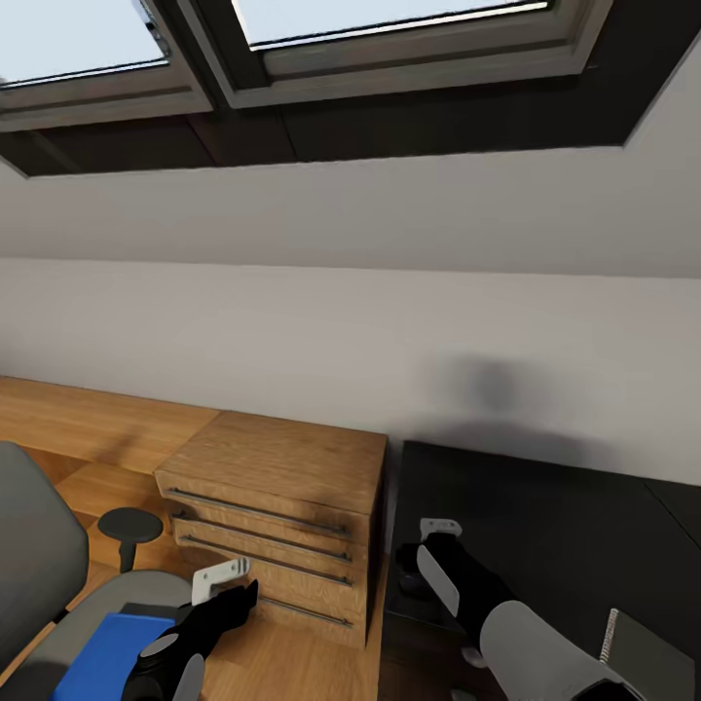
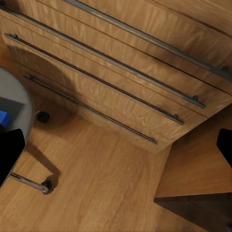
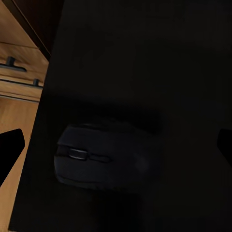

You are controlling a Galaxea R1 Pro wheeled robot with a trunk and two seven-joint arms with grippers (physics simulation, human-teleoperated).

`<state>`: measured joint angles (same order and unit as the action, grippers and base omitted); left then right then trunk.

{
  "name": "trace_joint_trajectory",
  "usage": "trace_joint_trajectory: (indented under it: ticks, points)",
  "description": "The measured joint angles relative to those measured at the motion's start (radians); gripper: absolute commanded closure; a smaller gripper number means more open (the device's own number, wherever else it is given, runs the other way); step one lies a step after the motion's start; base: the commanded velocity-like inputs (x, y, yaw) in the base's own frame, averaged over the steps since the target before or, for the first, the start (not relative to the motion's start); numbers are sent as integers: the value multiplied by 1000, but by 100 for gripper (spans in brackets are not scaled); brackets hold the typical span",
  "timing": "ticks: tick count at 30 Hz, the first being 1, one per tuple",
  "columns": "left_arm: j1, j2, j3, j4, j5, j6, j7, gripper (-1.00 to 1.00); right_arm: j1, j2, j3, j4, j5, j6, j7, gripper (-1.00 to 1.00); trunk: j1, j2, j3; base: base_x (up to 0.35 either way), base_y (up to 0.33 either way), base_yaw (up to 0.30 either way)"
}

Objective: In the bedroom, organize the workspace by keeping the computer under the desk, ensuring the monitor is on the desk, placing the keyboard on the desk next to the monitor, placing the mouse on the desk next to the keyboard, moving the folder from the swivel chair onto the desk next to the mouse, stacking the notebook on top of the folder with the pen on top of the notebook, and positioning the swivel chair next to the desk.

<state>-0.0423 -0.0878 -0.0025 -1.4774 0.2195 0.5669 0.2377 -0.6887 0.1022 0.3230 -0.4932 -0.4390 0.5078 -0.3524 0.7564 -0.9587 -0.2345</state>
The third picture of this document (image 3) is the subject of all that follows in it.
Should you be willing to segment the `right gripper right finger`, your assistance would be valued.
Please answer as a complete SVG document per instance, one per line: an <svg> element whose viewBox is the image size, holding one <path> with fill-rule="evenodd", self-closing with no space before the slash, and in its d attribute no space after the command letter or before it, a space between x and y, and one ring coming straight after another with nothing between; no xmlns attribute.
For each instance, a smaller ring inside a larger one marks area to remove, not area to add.
<svg viewBox="0 0 232 232"><path fill-rule="evenodd" d="M220 129L217 146L232 167L232 130Z"/></svg>

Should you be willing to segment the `mouse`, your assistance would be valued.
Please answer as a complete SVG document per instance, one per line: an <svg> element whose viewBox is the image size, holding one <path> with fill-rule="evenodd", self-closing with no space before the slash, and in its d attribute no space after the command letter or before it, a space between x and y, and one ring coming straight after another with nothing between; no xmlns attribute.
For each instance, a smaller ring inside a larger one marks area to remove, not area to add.
<svg viewBox="0 0 232 232"><path fill-rule="evenodd" d="M140 193L154 188L165 171L160 143L125 121L96 117L71 123L57 143L56 177L74 187Z"/></svg>

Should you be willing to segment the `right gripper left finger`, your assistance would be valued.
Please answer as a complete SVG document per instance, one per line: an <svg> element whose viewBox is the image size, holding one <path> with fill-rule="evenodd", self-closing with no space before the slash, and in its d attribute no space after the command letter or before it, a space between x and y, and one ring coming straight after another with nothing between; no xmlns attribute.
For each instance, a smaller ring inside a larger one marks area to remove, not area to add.
<svg viewBox="0 0 232 232"><path fill-rule="evenodd" d="M25 147L21 129L0 134L0 187Z"/></svg>

